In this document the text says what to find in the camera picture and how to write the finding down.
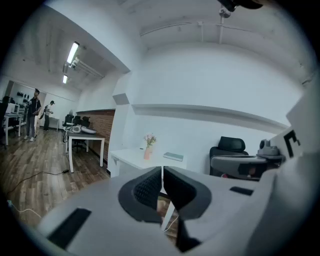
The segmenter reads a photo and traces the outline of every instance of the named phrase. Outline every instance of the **brick wall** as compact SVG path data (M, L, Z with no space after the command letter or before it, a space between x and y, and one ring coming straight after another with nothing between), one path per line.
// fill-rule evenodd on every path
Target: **brick wall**
M111 135L112 123L114 121L115 110L96 110L77 112L81 117L89 117L89 128L96 130L96 132L105 137L103 159L108 161L108 149ZM90 140L89 147L100 156L100 140Z

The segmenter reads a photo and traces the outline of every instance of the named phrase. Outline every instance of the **white table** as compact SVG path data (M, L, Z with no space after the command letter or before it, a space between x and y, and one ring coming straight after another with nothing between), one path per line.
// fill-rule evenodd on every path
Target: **white table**
M182 169L187 169L187 157L183 156L183 161L176 161L169 158L163 157L163 154L152 153L149 160L144 159L145 150L140 148L129 148L121 150L112 150L110 154L116 165L116 174L111 173L111 177L117 176L120 174L120 164L125 163L137 169L146 169L150 167L161 166L161 175L162 179L164 176L164 166L174 166ZM162 193L166 194L162 184ZM162 231L164 231L171 219L172 214L174 213L175 207L172 202L170 202L168 210L165 214L164 220L161 225Z
M9 140L8 140L8 128L9 128L9 118L19 118L19 132L18 132L18 137L21 135L21 114L15 114L15 113L6 113L4 115L5 117L5 144L8 146L9 145Z
M54 117L54 116L49 116L49 118L53 119L53 120L56 120L56 131L58 131L60 118L57 118L57 117Z
M70 172L74 172L74 165L72 163L72 140L86 140L86 151L89 151L89 141L101 141L100 147L100 166L104 166L104 148L105 148L105 138L99 134L89 134L89 133L68 133L69 140L69 162L70 162ZM65 152L67 153L67 143L65 144Z

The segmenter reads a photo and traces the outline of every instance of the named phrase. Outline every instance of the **book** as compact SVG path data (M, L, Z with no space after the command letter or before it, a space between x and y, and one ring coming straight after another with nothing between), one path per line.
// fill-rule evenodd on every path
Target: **book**
M172 160L176 160L176 161L180 161L182 162L183 159L184 159L184 156L183 155L180 155L180 154L174 154L174 153L170 153L170 152L167 152L163 155L164 158L169 158L169 159L172 159Z

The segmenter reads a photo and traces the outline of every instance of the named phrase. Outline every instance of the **electrical outlet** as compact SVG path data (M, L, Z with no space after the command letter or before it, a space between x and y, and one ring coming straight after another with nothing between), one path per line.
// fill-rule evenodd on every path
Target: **electrical outlet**
M11 208L12 207L12 201L11 200L7 200L8 203L8 207Z

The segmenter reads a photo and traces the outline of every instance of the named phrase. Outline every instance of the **pink vase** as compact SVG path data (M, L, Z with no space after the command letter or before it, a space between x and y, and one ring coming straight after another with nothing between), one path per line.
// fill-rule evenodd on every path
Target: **pink vase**
M150 148L147 147L144 151L144 157L145 160L149 160L150 159Z

